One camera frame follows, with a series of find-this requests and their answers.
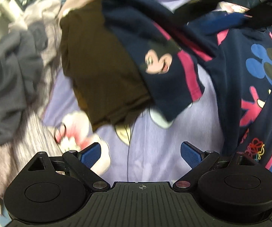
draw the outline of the blue mouse ears print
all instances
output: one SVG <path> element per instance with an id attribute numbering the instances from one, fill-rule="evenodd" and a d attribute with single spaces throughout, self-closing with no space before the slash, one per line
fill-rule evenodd
<path id="1" fill-rule="evenodd" d="M 272 48 L 265 49 L 262 45 L 253 44 L 251 50 L 261 61 L 254 58 L 247 59 L 246 68 L 248 72 L 259 79 L 266 77 L 272 85 Z"/>

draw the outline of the crosshair marking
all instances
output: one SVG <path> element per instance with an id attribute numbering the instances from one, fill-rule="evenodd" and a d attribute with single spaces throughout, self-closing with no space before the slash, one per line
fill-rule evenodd
<path id="1" fill-rule="evenodd" d="M 146 189 L 147 187 L 146 187 L 145 185 L 140 185 L 138 188 L 144 190 L 144 189 Z"/>

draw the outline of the pink hand print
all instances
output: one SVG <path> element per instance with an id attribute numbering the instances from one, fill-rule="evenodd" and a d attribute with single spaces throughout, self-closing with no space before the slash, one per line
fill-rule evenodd
<path id="1" fill-rule="evenodd" d="M 240 126 L 247 126 L 251 122 L 254 122 L 261 112 L 262 108 L 258 105 L 258 93 L 255 87 L 251 86 L 249 91 L 254 99 L 254 102 L 248 102 L 241 100 L 241 108 L 247 110 L 240 120 Z"/>

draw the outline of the ribbed black surface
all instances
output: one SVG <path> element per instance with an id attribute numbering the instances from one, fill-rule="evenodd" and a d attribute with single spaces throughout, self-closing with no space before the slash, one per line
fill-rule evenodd
<path id="1" fill-rule="evenodd" d="M 27 225 L 18 221 L 8 225 L 23 226 Z M 44 226 L 240 227 L 209 216 L 191 194 L 174 192 L 168 183 L 117 183 L 108 192 L 93 193 L 86 206 L 74 216 Z M 272 227 L 272 221 L 248 226 Z"/>

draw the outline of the colorful embroidery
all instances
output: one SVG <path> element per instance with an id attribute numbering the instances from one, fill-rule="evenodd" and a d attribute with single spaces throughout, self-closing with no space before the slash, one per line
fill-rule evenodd
<path id="1" fill-rule="evenodd" d="M 244 142 L 244 140 L 247 138 L 247 134 L 249 132 L 249 129 L 246 130 L 245 134 L 243 135 L 240 144 L 242 144 Z"/>
<path id="2" fill-rule="evenodd" d="M 261 160 L 261 156 L 264 154 L 264 143 L 258 138 L 254 138 L 247 146 L 245 153 L 256 161 Z"/>

